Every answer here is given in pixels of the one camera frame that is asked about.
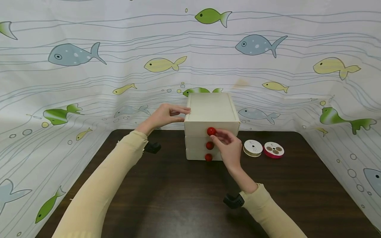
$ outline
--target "red ball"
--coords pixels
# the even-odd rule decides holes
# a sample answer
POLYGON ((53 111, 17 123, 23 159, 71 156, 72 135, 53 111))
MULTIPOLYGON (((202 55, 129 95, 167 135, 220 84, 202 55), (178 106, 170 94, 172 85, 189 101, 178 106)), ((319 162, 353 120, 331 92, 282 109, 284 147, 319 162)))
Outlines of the red ball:
POLYGON ((215 135, 215 134, 216 134, 216 129, 215 129, 214 127, 209 127, 209 128, 207 129, 207 134, 208 134, 209 136, 211 136, 211 135, 215 135))
POLYGON ((206 147, 207 147, 208 150, 212 150, 214 148, 214 143, 209 141, 209 142, 207 142, 206 147))
POLYGON ((213 156, 211 154, 206 154, 205 155, 205 160, 206 161, 212 161, 212 159, 213 159, 213 156))

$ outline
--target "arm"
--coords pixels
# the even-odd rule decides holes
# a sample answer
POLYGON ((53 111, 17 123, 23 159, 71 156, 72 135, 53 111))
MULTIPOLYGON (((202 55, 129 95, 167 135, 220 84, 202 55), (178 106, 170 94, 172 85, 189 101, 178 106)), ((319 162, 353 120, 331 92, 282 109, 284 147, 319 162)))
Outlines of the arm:
POLYGON ((241 141, 229 131, 217 129, 211 136, 221 151, 222 160, 233 179, 242 190, 243 205, 262 226, 270 238, 305 238, 306 235, 293 220, 274 202, 263 184, 255 183, 241 168, 241 141))
POLYGON ((160 107, 125 136, 106 157, 71 201, 52 238, 100 238, 107 209, 127 172, 142 156, 147 136, 154 128, 184 121, 172 117, 188 114, 189 108, 170 104, 160 107))

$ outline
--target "table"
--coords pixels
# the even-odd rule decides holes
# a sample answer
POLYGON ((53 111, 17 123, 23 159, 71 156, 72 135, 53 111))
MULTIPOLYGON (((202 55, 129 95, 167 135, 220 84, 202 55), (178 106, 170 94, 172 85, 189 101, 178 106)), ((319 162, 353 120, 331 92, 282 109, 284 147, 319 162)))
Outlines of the table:
MULTIPOLYGON (((53 235, 70 198, 130 131, 110 134, 37 238, 53 235)), ((240 131, 238 138, 283 146, 281 159, 242 152, 241 164, 309 238, 380 237, 300 134, 240 131)), ((162 149, 156 155, 145 152, 127 174, 107 212, 102 237, 267 237, 245 209, 231 210, 222 202, 227 192, 235 196, 240 191, 223 162, 187 161, 184 131, 156 130, 149 140, 162 149)))

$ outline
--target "white drawer unit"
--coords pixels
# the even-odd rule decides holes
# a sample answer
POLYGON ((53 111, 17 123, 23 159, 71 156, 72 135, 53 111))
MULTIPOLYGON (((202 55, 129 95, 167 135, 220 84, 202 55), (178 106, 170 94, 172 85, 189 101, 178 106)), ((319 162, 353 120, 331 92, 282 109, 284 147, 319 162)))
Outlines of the white drawer unit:
POLYGON ((229 93, 190 93, 187 107, 190 114, 185 116, 185 145, 188 160, 221 161, 216 146, 209 150, 206 144, 211 142, 209 127, 225 129, 238 134, 240 120, 229 93))

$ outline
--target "beige sleeve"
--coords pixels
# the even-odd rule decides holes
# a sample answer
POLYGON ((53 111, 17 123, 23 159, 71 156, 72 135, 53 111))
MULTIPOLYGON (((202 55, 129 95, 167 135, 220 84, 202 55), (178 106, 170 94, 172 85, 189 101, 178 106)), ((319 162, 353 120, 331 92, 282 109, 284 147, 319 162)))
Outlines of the beige sleeve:
POLYGON ((243 205, 270 238, 306 238, 293 220, 274 202, 263 184, 251 193, 240 192, 243 205))
POLYGON ((71 201, 52 238, 100 238, 111 200, 147 143, 138 131, 118 142, 71 201))

